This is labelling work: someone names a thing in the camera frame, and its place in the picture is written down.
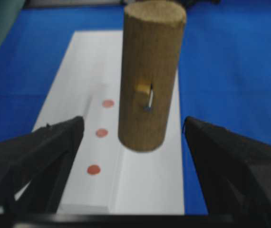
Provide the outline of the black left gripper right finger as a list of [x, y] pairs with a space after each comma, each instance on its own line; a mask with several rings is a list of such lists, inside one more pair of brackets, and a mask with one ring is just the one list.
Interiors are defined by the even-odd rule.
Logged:
[[271, 219], [271, 145], [191, 116], [183, 130], [208, 212]]

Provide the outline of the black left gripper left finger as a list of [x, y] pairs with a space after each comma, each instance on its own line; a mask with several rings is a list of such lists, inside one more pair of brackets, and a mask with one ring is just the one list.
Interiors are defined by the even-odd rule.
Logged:
[[76, 116], [0, 142], [0, 228], [53, 227], [84, 134]]

